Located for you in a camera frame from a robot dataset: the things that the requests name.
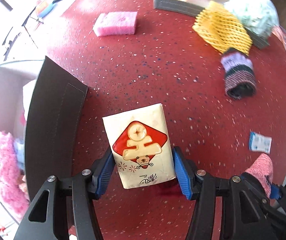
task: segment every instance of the pink fuzzy cloth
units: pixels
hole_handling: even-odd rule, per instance
[[[262,185],[267,197],[271,194],[273,180],[273,164],[269,156],[262,153],[245,172],[254,176]]]
[[[96,36],[134,34],[137,12],[101,13],[96,20],[93,31]]]
[[[22,218],[29,202],[18,185],[18,178],[21,175],[13,142],[10,133],[0,132],[0,201],[18,218]]]

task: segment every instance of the speckled red table surface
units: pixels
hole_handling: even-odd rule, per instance
[[[138,11],[135,35],[96,37],[102,12]],[[272,137],[274,182],[286,174],[286,52],[275,37],[250,59],[257,94],[240,101],[224,95],[220,55],[191,26],[194,18],[153,9],[153,0],[76,0],[52,26],[48,54],[89,86],[73,155],[73,174],[108,147],[102,117],[162,103],[172,145],[199,168],[229,178],[248,168],[249,133]],[[104,239],[185,238],[194,202],[176,180],[124,189],[114,170],[95,202]],[[216,216],[213,239],[219,235]]]

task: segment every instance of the yellow foam net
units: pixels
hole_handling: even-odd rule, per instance
[[[195,30],[207,43],[220,52],[232,47],[249,54],[252,40],[239,20],[222,4],[210,1],[196,17]]]

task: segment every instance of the open box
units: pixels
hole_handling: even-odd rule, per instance
[[[22,124],[23,86],[35,80]],[[48,57],[0,65],[0,131],[24,142],[30,200],[50,175],[71,176],[72,153],[87,86]]]
[[[196,17],[211,0],[153,0],[155,9],[163,9],[172,12],[187,14]],[[213,0],[218,3],[225,3],[228,0]],[[248,35],[253,41],[253,45],[259,49],[263,49],[269,45],[268,41],[254,32],[246,29]]]

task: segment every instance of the metal screw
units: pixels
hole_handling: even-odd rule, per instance
[[[53,182],[54,180],[56,180],[56,176],[54,176],[54,175],[51,175],[47,178],[48,182]]]
[[[241,181],[241,178],[239,176],[233,176],[232,180],[236,183],[239,183]]]
[[[196,173],[199,176],[204,176],[206,174],[206,171],[205,170],[198,170]]]
[[[90,170],[90,169],[82,170],[82,174],[83,174],[84,176],[89,175],[89,174],[91,174],[91,170]]]

